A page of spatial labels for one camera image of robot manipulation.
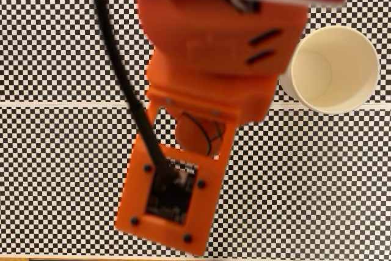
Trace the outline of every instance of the orange 3d-printed part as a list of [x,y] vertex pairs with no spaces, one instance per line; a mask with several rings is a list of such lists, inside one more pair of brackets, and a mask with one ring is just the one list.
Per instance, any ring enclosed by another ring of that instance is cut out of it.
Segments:
[[271,2],[242,14],[226,0],[138,0],[155,46],[147,69],[151,123],[159,108],[225,126],[218,159],[161,145],[166,157],[197,166],[186,217],[148,212],[155,168],[137,136],[116,220],[124,232],[202,255],[235,131],[266,115],[307,21],[307,8]]

